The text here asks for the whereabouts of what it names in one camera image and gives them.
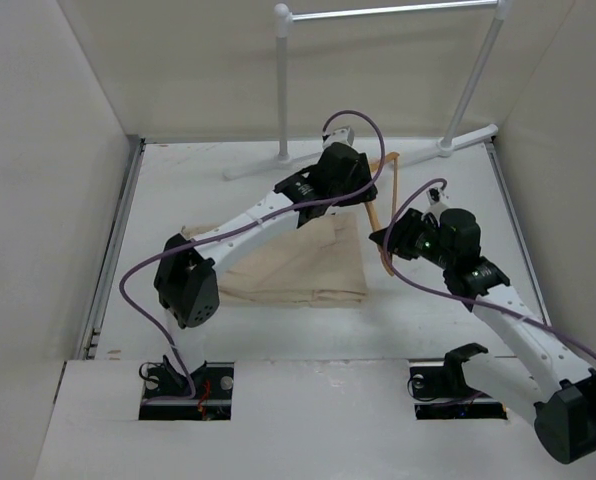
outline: red wire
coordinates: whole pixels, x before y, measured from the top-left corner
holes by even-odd
[[[205,382],[205,393],[202,397],[198,400],[198,410],[202,413],[202,416],[205,416],[206,408],[202,406],[202,402],[206,402],[209,399],[209,392],[211,392],[211,383],[209,380]]]

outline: cloth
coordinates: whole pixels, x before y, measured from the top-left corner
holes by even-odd
[[[183,228],[190,239],[216,226]],[[356,216],[314,219],[261,246],[218,279],[221,302],[356,306],[367,296]]]

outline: white pole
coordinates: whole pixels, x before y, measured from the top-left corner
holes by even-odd
[[[495,7],[498,0],[461,0],[455,2],[423,3],[419,5],[401,5],[398,7],[360,8],[356,10],[338,10],[335,12],[299,13],[292,21],[310,22],[313,20],[334,20],[350,17],[375,17],[398,13],[442,12],[446,10],[471,10],[476,8]]]
[[[458,102],[458,106],[454,112],[454,116],[449,122],[445,136],[438,144],[441,149],[450,149],[452,147],[452,142],[456,136],[458,125],[460,125],[460,122],[465,115],[465,111],[469,106],[469,102],[471,101],[471,97],[473,97],[474,92],[476,91],[476,86],[478,85],[478,81],[480,80],[482,72],[485,69],[489,55],[494,48],[496,39],[500,33],[500,29],[502,28],[505,18],[509,14],[512,1],[513,0],[498,0],[498,7],[496,8],[494,19],[492,20],[489,31],[487,32],[485,40],[482,43],[480,53],[478,53],[478,58],[474,64],[474,68],[471,71],[469,80],[467,80],[467,85],[465,85],[465,89],[462,92],[462,96],[460,97],[460,101]]]
[[[288,142],[288,110],[287,110],[287,37],[291,24],[291,12],[284,3],[274,8],[276,15],[276,82],[278,94],[278,159],[289,160]]]

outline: black clamp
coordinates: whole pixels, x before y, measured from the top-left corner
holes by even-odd
[[[318,163],[311,165],[284,179],[274,187],[275,193],[282,193],[293,203],[325,200],[347,195],[360,190],[371,181],[371,170],[367,155],[358,153],[349,145],[334,142],[325,148]],[[375,185],[346,201],[336,203],[338,207],[358,205],[376,199]],[[318,205],[299,209],[298,226],[325,214],[330,205]]]
[[[369,239],[382,246],[385,234],[386,229],[379,230]],[[447,289],[460,297],[475,299],[498,285],[510,285],[509,278],[480,255],[480,226],[471,212],[460,208],[443,211],[437,223],[410,208],[394,225],[387,251],[405,260],[423,257],[442,268]],[[470,302],[464,305],[473,309]]]
[[[454,348],[445,354],[445,362],[443,364],[445,382],[452,391],[456,392],[456,396],[468,396],[474,392],[467,385],[467,382],[465,382],[465,375],[462,373],[462,364],[480,353],[489,353],[489,350],[478,343],[469,343],[462,347]]]
[[[560,463],[569,464],[596,450],[596,370],[562,390],[547,403],[536,403],[534,429],[540,443]]]
[[[205,381],[207,374],[207,362],[194,370],[190,375],[198,391]],[[140,366],[138,372],[140,378],[145,382],[155,385],[154,388],[147,388],[143,394],[144,399],[155,397],[186,397],[189,396],[189,383],[184,375],[176,371],[166,355],[162,357],[162,363],[146,363]]]

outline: white metal rod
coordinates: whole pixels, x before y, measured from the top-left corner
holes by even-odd
[[[289,158],[287,146],[287,37],[276,37],[276,77],[278,82],[278,157]]]
[[[401,5],[398,7],[361,8],[340,10],[337,12],[299,13],[291,16],[292,23],[311,20],[333,20],[337,18],[368,17],[393,15],[397,13],[437,12],[443,10],[468,10],[474,8],[493,8],[498,0],[462,0],[457,2],[424,3],[421,5]]]
[[[460,125],[471,97],[476,91],[476,85],[478,85],[478,80],[480,80],[482,72],[485,69],[487,59],[489,58],[491,50],[494,48],[496,38],[498,38],[498,33],[500,33],[503,23],[504,20],[502,18],[498,18],[497,16],[494,17],[493,21],[491,22],[491,26],[489,27],[485,41],[483,42],[480,53],[478,54],[478,58],[476,59],[476,64],[471,71],[467,85],[462,92],[462,96],[460,97],[460,101],[458,102],[458,106],[454,112],[454,116],[452,117],[451,122],[449,122],[445,136],[442,138],[442,140],[440,140],[441,147],[451,147],[454,137],[456,136],[456,131],[458,130],[458,125]]]

